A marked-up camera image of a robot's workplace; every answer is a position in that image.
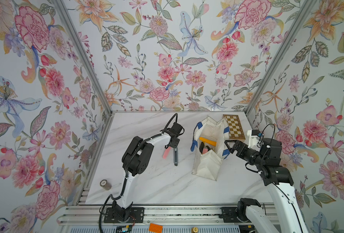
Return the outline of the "yellow slim art knife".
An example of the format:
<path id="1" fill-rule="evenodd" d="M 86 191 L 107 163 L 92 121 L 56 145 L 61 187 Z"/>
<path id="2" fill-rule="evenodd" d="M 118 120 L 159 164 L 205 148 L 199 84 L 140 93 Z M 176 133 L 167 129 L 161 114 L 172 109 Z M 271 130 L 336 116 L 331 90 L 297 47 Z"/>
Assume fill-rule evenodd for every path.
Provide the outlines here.
<path id="1" fill-rule="evenodd" d="M 213 140 L 209 140 L 209 139 L 206 139 L 206 138 L 203 138 L 203 137 L 199 137 L 199 140 L 203 143 L 206 143 L 206 144 L 209 144 L 213 147 L 215 147 L 217 145 L 217 142 L 216 141 L 213 141 Z"/>

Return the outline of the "grey art knife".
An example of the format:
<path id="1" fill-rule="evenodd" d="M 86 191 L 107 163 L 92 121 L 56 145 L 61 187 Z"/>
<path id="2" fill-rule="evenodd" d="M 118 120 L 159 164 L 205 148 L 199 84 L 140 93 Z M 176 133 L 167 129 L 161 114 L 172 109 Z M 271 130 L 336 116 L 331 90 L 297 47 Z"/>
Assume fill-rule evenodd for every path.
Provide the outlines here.
<path id="1" fill-rule="evenodd" d="M 178 166 L 178 148 L 174 148 L 173 162 L 175 166 Z"/>

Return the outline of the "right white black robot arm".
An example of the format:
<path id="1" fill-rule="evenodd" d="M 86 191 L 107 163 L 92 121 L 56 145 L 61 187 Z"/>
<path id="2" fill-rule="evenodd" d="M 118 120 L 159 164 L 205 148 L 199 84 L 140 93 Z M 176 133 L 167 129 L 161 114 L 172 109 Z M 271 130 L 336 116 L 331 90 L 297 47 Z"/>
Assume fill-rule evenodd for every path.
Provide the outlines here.
<path id="1" fill-rule="evenodd" d="M 265 138 L 256 151 L 239 140 L 226 140 L 225 145 L 230 153 L 246 161 L 248 165 L 256 166 L 257 174 L 263 180 L 277 213 L 281 233 L 308 232 L 302 213 L 297 203 L 294 182 L 290 171 L 280 165 L 282 143 Z M 265 213 L 265 208 L 256 199 L 241 198 L 237 207 L 230 210 L 222 208 L 222 218 L 234 222 L 251 223 L 259 233 L 278 232 Z"/>

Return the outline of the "white Doraemon canvas pouch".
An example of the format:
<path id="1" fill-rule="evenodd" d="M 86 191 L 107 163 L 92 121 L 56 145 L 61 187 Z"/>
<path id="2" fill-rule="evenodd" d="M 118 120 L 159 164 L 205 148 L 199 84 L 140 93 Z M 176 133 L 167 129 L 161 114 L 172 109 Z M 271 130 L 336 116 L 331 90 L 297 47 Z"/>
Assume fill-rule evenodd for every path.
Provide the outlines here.
<path id="1" fill-rule="evenodd" d="M 205 144 L 205 148 L 209 151 L 201 154 L 199 146 L 201 141 L 199 137 L 217 142 L 215 147 Z M 215 121 L 211 117 L 206 117 L 203 121 L 197 123 L 191 145 L 191 151 L 195 152 L 194 165 L 192 174 L 216 181 L 218 178 L 219 170 L 223 160 L 230 154 L 225 146 L 225 140 L 229 140 L 229 126 L 225 119 Z"/>

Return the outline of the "black yellow utility knife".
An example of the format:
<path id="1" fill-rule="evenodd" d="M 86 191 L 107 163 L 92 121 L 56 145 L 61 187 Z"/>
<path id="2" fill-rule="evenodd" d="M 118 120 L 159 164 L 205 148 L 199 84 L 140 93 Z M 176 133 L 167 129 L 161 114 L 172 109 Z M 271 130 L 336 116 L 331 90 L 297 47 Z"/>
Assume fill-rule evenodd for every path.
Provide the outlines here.
<path id="1" fill-rule="evenodd" d="M 201 154 L 203 154 L 204 152 L 204 149 L 205 149 L 205 144 L 203 142 L 201 142 L 200 146 L 199 146 L 199 151 Z"/>

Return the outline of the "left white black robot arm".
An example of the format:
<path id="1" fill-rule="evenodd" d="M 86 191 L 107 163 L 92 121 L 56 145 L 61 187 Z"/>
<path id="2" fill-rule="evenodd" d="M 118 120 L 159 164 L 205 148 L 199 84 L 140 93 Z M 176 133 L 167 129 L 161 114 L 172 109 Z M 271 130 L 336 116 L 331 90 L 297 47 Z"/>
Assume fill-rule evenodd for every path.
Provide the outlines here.
<path id="1" fill-rule="evenodd" d="M 126 222 L 131 217 L 133 196 L 139 176 L 147 169 L 155 145 L 164 145 L 165 149 L 174 149 L 174 165 L 178 166 L 178 144 L 179 136 L 183 135 L 185 129 L 182 125 L 174 122 L 172 127 L 166 126 L 160 134 L 142 139 L 134 137 L 122 157 L 124 178 L 121 192 L 117 197 L 112 194 L 108 196 L 100 208 L 101 223 L 105 216 L 112 214 L 112 218 L 119 222 Z"/>

